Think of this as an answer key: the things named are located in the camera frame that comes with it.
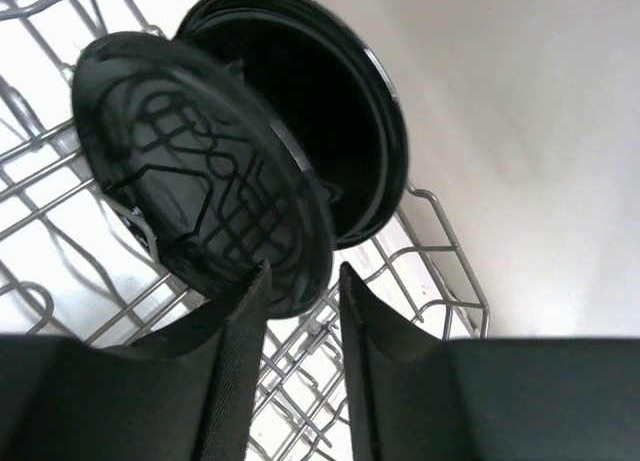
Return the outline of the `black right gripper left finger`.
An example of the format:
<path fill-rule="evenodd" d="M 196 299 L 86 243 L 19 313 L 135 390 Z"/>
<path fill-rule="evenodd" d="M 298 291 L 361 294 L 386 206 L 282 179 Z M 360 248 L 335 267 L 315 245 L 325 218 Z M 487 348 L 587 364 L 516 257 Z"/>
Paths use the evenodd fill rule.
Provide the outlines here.
<path fill-rule="evenodd" d="M 128 345 L 1 339 L 5 460 L 241 460 L 245 457 L 271 269 Z"/>

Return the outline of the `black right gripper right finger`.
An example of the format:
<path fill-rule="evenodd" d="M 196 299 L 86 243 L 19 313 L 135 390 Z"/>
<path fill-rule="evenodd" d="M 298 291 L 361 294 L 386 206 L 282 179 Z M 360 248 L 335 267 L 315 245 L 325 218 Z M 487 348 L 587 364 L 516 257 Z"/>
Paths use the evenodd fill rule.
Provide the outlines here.
<path fill-rule="evenodd" d="M 635 460 L 635 339 L 450 339 L 339 274 L 357 460 Z"/>

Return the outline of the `black plate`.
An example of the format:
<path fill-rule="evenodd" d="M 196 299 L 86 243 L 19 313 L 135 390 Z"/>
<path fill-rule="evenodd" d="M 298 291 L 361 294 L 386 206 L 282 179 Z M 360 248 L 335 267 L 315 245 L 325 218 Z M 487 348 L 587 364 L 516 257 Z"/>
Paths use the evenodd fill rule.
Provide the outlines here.
<path fill-rule="evenodd" d="M 335 239 L 319 179 L 280 117 L 220 62 L 181 41 L 111 33 L 81 52 L 71 106 L 102 193 L 145 222 L 133 233 L 167 270 L 214 298 L 264 261 L 272 318 L 317 304 Z"/>
<path fill-rule="evenodd" d="M 408 176 L 407 129 L 389 76 L 342 19 L 312 0 L 199 0 L 175 36 L 278 113 L 325 189 L 337 249 L 387 224 Z"/>

